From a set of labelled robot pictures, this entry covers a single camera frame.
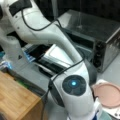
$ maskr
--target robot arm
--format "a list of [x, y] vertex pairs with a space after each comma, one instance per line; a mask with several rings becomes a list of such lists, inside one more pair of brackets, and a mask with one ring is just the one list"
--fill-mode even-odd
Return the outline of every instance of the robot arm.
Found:
[[92, 120], [100, 104], [98, 101], [94, 103], [87, 67], [73, 43], [54, 23], [42, 29], [50, 22], [43, 16], [34, 0], [4, 0], [1, 4], [14, 30], [23, 41], [32, 44], [57, 44], [74, 63], [81, 61], [55, 79], [51, 93], [57, 103], [66, 108], [71, 120]]
[[5, 11], [12, 26], [23, 41], [32, 44], [57, 44], [66, 51], [74, 63], [77, 63], [82, 59], [80, 54], [73, 47], [72, 43], [68, 40], [67, 36], [65, 36], [60, 28], [55, 24], [50, 25], [47, 29], [42, 31], [35, 31], [28, 28], [24, 23], [23, 17], [26, 23], [34, 29], [41, 29], [50, 24], [50, 22], [43, 16], [33, 0], [27, 0], [28, 2], [25, 0], [19, 1], [6, 0]]

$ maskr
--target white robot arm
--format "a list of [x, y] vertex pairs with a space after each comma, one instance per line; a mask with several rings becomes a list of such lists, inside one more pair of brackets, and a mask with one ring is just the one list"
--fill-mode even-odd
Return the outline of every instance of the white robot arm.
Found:
[[51, 94], [68, 112], [68, 120], [97, 120], [101, 114], [99, 101], [93, 100], [86, 64], [62, 30], [44, 17], [34, 0], [2, 0], [7, 15], [21, 40], [32, 44], [57, 44], [76, 64], [51, 80]]

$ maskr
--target black cable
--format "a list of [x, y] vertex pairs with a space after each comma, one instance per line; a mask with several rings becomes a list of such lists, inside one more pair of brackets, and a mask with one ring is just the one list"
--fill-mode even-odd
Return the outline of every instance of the black cable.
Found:
[[42, 102], [43, 102], [43, 107], [41, 110], [41, 117], [40, 120], [44, 120], [44, 111], [45, 111], [45, 106], [47, 104], [47, 100], [48, 100], [48, 94], [49, 94], [50, 90], [48, 89], [47, 92], [45, 93], [45, 95], [42, 97]]
[[30, 26], [28, 25], [28, 23], [26, 22], [25, 17], [24, 17], [24, 13], [23, 13], [23, 12], [24, 12], [24, 11], [21, 10], [22, 19], [23, 19], [25, 25], [26, 25], [29, 29], [33, 30], [33, 31], [42, 31], [42, 30], [46, 29], [47, 27], [49, 27], [50, 25], [52, 25], [55, 21], [57, 21], [58, 24], [59, 24], [59, 26], [62, 27], [60, 21], [59, 21], [58, 19], [56, 19], [56, 20], [52, 21], [50, 24], [48, 24], [48, 25], [46, 25], [45, 27], [43, 27], [43, 28], [40, 28], [40, 29], [32, 28], [32, 27], [30, 27]]

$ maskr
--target wooden surface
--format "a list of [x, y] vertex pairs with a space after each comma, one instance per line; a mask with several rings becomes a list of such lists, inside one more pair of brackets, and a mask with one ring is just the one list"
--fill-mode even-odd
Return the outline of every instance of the wooden surface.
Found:
[[0, 72], [0, 112], [7, 120], [40, 120], [41, 110], [38, 96]]

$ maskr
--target wooden table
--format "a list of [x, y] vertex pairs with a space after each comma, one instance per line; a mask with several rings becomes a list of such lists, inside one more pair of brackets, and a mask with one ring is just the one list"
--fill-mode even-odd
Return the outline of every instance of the wooden table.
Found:
[[38, 96], [0, 72], [0, 113], [7, 120], [40, 120], [42, 106]]

